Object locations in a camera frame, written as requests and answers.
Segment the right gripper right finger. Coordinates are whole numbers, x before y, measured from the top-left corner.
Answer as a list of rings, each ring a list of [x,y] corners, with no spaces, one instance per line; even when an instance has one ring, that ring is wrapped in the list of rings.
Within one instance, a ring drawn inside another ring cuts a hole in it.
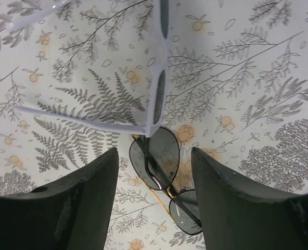
[[[197,147],[191,167],[207,249],[308,249],[308,193],[260,184]]]

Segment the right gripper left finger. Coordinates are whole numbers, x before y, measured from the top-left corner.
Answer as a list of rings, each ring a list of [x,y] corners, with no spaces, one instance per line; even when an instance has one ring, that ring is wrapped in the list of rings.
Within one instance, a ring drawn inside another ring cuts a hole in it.
[[[29,193],[0,196],[0,249],[104,249],[118,172],[111,148]]]

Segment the white frame sunglasses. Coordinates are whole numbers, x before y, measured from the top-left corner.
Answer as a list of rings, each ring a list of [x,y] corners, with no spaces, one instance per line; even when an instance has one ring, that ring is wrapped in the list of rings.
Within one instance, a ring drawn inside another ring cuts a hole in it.
[[[168,71],[168,42],[169,24],[170,24],[170,3],[169,1],[153,1],[153,31],[151,34],[151,45],[157,45],[161,52],[158,59],[150,66],[151,85],[149,94],[149,104],[146,112],[146,123],[144,125],[124,125],[116,123],[104,123],[90,121],[88,119],[72,118],[66,115],[55,114],[47,111],[16,106],[15,111],[29,113],[32,115],[40,115],[44,117],[54,117],[71,122],[76,122],[81,125],[117,133],[138,134],[149,138],[158,130],[162,124],[162,116],[165,108],[166,98],[166,73]]]

